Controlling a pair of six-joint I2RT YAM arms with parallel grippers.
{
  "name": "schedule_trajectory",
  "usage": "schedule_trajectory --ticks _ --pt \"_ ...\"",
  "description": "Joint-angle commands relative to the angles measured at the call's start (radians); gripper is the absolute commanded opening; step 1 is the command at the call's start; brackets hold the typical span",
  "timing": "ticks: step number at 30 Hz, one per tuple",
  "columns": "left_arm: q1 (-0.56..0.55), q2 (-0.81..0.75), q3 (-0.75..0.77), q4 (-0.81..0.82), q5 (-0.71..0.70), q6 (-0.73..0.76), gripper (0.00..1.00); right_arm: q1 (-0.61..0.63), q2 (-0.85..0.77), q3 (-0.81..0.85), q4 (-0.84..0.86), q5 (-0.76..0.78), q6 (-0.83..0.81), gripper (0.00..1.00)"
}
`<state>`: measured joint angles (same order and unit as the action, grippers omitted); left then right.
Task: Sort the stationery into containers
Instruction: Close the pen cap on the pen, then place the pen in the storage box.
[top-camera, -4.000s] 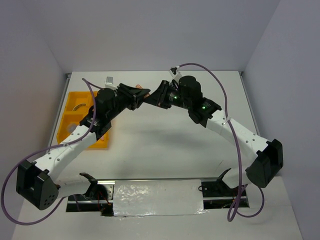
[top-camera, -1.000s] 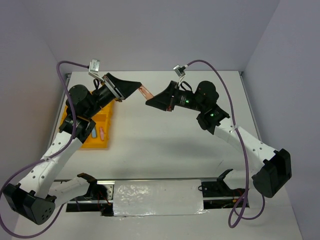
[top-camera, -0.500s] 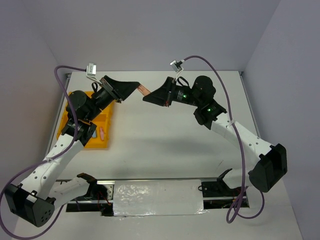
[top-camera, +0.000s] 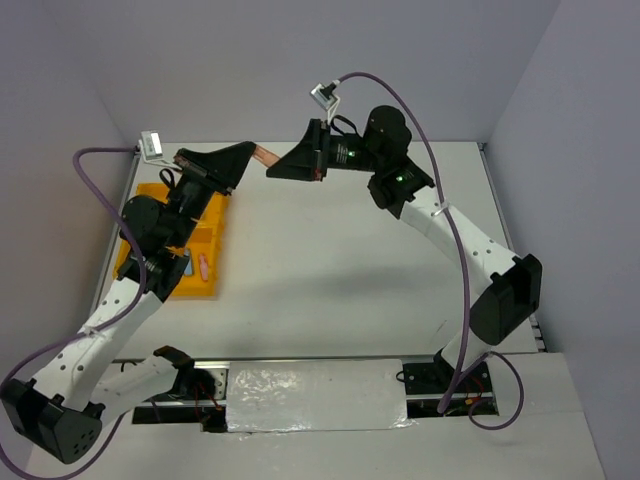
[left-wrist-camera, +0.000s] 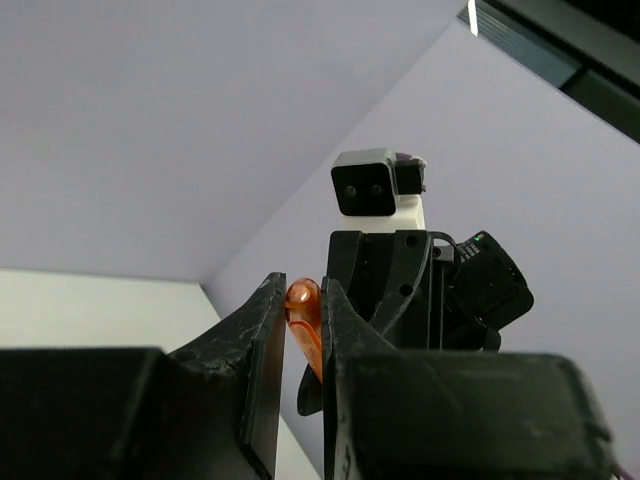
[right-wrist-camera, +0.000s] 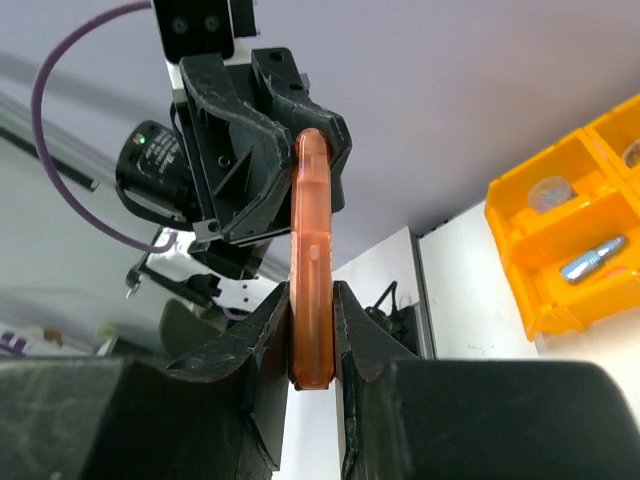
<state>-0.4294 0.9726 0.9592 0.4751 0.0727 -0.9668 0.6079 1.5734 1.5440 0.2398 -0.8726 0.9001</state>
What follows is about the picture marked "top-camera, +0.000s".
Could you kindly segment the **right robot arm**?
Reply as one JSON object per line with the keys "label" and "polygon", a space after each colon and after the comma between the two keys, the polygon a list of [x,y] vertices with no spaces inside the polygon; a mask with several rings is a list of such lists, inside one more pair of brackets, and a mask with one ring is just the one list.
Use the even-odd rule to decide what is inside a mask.
{"label": "right robot arm", "polygon": [[267,170],[270,178],[321,181],[331,169],[371,175],[376,204],[425,236],[463,275],[463,327],[436,355],[436,383],[457,391],[470,368],[538,309],[542,264],[496,243],[438,195],[436,183],[408,154],[412,140],[404,115],[374,108],[363,134],[331,132],[312,119],[300,142]]}

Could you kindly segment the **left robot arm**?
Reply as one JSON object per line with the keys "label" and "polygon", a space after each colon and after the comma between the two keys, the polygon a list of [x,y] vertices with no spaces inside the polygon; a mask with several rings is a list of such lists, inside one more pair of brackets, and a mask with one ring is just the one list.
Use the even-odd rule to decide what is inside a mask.
{"label": "left robot arm", "polygon": [[103,377],[136,330],[171,296],[189,263],[184,249],[215,194],[238,186],[256,149],[241,142],[210,153],[180,149],[178,179],[165,200],[130,198],[115,219],[130,246],[116,278],[78,333],[27,381],[3,383],[1,401],[14,430],[61,463],[88,453],[103,426],[158,394],[189,396],[206,373],[170,346],[109,379]]}

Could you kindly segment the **blue correction tape dispenser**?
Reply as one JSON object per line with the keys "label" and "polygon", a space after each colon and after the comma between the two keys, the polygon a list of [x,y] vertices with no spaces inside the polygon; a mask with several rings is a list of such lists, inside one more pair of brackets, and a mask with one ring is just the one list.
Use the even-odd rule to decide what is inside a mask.
{"label": "blue correction tape dispenser", "polygon": [[184,257],[187,259],[187,264],[186,264],[183,275],[185,277],[191,277],[194,275],[194,268],[193,268],[191,251],[189,249],[184,250]]}

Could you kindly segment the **orange correction tape dispenser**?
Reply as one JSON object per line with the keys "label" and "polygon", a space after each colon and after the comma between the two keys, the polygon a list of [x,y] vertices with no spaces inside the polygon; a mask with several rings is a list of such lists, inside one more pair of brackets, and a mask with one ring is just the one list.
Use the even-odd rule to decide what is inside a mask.
{"label": "orange correction tape dispenser", "polygon": [[280,157],[277,154],[261,145],[257,145],[255,147],[252,157],[266,168],[271,168],[280,160]]}

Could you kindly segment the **pink correction tape dispenser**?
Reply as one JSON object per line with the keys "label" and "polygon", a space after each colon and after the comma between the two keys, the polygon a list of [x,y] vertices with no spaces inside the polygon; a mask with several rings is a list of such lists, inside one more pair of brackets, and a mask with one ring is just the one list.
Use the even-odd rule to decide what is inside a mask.
{"label": "pink correction tape dispenser", "polygon": [[209,265],[207,257],[204,254],[198,256],[198,264],[201,280],[207,282],[209,280]]}

